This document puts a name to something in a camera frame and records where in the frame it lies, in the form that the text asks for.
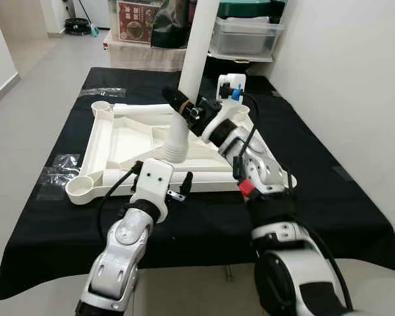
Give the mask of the white plastic children table top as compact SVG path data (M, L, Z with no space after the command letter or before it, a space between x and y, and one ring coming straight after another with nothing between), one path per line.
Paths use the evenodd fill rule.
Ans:
M105 195L111 187L101 184L102 174L107 169L128 172L136 161L163 161L161 151L173 114L114 115L111 112L112 105L114 103L107 101L95 101L90 105L94 123L84 151L80 174L65 184L65 193L75 205L85 205ZM188 156L184 162L173 165L174 171L232 174L232 156L240 152L242 142L248 138L253 127L248 113L249 109L244 105L243 111L230 119L234 124L234 136L227 138L225 144L236 142L230 151L219 151L215 144L207 144L200 136L190 133Z

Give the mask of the crumpled clear plastic sheet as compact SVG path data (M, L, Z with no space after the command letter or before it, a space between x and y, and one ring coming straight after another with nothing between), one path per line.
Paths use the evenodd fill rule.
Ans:
M50 165L44 166L40 174L40 182L47 189L63 189L69 180L80 174L80 154L59 154Z

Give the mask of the small clear tape patch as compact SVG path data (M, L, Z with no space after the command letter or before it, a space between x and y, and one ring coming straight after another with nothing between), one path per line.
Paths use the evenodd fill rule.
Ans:
M348 182L354 182L354 178L351 177L350 174L346 171L346 169L343 169L343 166L337 165L332 167L333 171L336 172L336 174L339 175L343 180L348 181Z

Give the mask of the checked cloth covered bench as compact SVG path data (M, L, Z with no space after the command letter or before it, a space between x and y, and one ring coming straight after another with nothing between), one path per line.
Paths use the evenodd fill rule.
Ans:
M182 70L186 49L159 49L149 44L120 41L108 33L102 42L109 55L109 66L140 71L178 72Z

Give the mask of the teal headed mop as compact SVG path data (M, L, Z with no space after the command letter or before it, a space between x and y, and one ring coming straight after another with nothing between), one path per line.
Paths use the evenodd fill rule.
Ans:
M86 26L87 29L89 30L90 36L97 37L100 34L100 30L98 29L98 27L96 27L92 18L90 18L90 15L86 10L86 6L84 6L83 0L73 0L73 1L80 6L80 11L83 12L83 14L80 14L78 11L76 11L75 18L77 18L77 20L84 19L84 21L86 21Z

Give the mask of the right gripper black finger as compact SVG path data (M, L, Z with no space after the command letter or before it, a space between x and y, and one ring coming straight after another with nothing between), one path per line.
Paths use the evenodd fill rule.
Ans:
M184 118L186 123L195 123L197 121L197 107L184 93L176 88L164 88L163 97L174 109L174 113Z

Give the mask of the black tablecloth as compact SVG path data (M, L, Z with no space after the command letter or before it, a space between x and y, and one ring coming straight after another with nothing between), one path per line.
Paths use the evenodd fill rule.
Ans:
M395 232L369 196L269 79L248 76L257 99L259 130L274 156L300 181L295 208L324 238L333 255L395 271ZM46 198L30 190L0 261L0 300L44 282L87 274L103 244L95 229L98 204L74 205L65 194ZM194 192L153 230L141 266L167 268L251 263L251 223L238 192Z

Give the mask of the clear plastic storage box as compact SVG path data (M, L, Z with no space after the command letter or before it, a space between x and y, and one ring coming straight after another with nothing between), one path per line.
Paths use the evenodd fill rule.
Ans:
M284 25L267 17L215 19L209 53L219 59L273 61L273 47Z

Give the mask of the black bag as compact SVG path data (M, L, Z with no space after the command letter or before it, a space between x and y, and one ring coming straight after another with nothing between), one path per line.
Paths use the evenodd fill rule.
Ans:
M182 49L188 45L189 0L163 0L153 18L150 45L158 49Z

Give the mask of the black robot vacuum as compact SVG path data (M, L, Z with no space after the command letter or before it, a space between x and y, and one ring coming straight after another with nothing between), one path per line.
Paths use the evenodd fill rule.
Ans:
M66 18L63 21L63 30L72 36L86 36L92 33L92 26L86 18Z

